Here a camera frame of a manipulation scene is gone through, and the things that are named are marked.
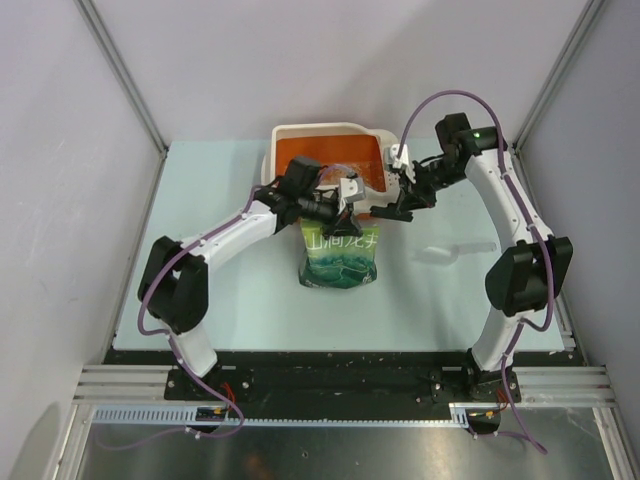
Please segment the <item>black bag clip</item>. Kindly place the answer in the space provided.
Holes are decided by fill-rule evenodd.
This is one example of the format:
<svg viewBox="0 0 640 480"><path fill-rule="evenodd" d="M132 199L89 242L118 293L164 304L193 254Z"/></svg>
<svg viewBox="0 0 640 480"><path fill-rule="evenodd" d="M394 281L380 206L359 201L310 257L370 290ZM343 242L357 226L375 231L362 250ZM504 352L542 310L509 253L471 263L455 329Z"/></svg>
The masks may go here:
<svg viewBox="0 0 640 480"><path fill-rule="evenodd" d="M413 213L411 211L402 211L394 204L389 204L386 207L372 206L370 209L370 216L406 223L413 221Z"/></svg>

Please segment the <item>green litter bag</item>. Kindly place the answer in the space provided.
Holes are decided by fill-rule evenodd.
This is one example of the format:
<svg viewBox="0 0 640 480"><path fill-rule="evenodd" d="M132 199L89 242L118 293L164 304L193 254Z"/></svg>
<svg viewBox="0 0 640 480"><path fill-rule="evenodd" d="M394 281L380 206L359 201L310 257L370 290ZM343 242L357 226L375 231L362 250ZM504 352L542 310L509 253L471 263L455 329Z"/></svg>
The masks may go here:
<svg viewBox="0 0 640 480"><path fill-rule="evenodd" d="M324 237L322 225L311 221L303 221L300 229L305 245L298 268L302 286L348 290L377 279L375 257L380 238L377 224L363 226L359 237Z"/></svg>

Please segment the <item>orange and cream litter box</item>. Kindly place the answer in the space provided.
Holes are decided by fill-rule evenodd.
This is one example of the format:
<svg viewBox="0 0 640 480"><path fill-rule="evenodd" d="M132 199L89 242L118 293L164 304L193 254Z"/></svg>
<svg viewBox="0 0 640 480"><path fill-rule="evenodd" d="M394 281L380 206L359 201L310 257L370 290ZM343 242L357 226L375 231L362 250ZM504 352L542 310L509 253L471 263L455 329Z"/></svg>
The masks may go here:
<svg viewBox="0 0 640 480"><path fill-rule="evenodd" d="M354 212L364 219L372 206L384 207L398 197L398 177L386 169L387 149L396 143L396 135L387 130L349 122L279 125L272 130L270 146L262 161L261 182L267 184L284 174L296 156L312 158L325 169L332 164L380 161L386 189L376 191L365 185L366 198L354 205ZM335 188L339 180L336 185L320 187Z"/></svg>

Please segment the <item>clear plastic scoop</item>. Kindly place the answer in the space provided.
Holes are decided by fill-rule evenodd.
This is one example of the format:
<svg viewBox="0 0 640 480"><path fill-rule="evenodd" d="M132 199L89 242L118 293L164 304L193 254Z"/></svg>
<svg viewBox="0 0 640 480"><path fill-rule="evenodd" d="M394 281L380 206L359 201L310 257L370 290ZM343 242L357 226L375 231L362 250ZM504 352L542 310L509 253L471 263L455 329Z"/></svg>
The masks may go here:
<svg viewBox="0 0 640 480"><path fill-rule="evenodd" d="M496 250L496 243L485 241L431 245L415 251L412 259L429 265L448 266L462 256L491 253Z"/></svg>

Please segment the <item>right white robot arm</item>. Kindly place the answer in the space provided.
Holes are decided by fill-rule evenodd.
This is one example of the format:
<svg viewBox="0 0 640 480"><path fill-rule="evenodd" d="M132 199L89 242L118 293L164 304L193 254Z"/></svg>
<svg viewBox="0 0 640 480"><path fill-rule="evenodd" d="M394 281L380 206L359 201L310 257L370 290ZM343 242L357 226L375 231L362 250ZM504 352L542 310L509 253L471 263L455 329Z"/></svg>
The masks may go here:
<svg viewBox="0 0 640 480"><path fill-rule="evenodd" d="M458 378L469 399L484 401L508 389L523 330L549 328L573 246L551 231L526 196L498 127L474 129L457 113L440 120L436 134L442 152L425 162L410 160L403 143L391 146L389 163L400 184L392 210L410 221L415 210L434 206L437 192L467 180L489 213L501 255L484 280L489 315Z"/></svg>

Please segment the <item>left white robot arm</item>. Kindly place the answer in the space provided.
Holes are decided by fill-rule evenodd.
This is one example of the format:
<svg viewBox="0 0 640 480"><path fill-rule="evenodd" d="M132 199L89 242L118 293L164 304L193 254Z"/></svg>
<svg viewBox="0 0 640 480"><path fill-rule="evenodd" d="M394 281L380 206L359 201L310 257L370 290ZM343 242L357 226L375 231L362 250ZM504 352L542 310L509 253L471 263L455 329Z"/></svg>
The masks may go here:
<svg viewBox="0 0 640 480"><path fill-rule="evenodd" d="M213 369L218 356L203 325L214 272L301 219L320 223L328 237L361 236L354 205L365 197L364 180L344 167L334 187L322 186L334 169L297 156L284 174L253 186L245 206L221 225L181 241L163 236L153 243L138 288L137 325L142 335L149 336L145 316L159 322L154 332L167 338L188 372L185 385L197 398L210 399L221 387L221 376Z"/></svg>

